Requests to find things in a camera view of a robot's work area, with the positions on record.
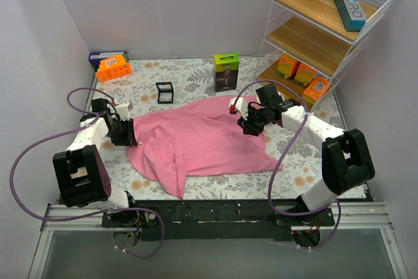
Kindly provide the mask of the pink garment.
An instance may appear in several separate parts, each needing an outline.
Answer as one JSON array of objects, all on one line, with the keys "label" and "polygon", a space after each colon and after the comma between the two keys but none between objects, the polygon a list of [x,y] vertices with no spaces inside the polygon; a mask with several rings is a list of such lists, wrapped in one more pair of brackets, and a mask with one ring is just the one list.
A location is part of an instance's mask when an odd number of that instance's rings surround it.
[{"label": "pink garment", "polygon": [[144,177],[182,198],[189,176],[270,171],[277,159],[266,152],[263,135],[244,135],[229,113],[230,96],[193,101],[180,108],[137,116],[128,149],[132,166]]}]

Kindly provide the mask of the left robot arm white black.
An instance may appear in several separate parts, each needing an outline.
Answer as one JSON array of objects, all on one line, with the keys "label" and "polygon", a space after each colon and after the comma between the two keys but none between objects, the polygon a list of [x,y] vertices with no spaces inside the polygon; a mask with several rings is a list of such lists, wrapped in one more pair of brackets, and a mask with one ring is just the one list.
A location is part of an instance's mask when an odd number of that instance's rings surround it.
[{"label": "left robot arm white black", "polygon": [[99,150],[105,138],[114,146],[138,145],[130,117],[132,107],[131,103],[115,105],[103,98],[92,100],[92,112],[80,119],[82,130],[64,152],[52,159],[64,205],[117,210],[116,218],[126,227],[138,221],[139,211],[129,192],[112,187]]}]

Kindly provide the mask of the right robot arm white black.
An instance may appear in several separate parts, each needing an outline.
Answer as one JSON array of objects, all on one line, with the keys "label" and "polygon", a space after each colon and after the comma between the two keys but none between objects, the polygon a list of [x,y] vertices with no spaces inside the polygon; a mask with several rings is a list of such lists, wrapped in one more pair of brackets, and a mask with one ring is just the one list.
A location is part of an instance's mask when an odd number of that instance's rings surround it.
[{"label": "right robot arm white black", "polygon": [[259,136],[268,124],[276,124],[308,141],[321,154],[322,178],[306,193],[298,196],[292,212],[274,211],[282,216],[296,217],[310,225],[319,212],[336,202],[341,194],[361,186],[376,175],[364,134],[358,129],[346,131],[316,117],[297,93],[285,100],[279,95],[278,82],[261,81],[256,102],[247,102],[241,95],[229,101],[229,112],[239,114],[238,125],[245,135]]}]

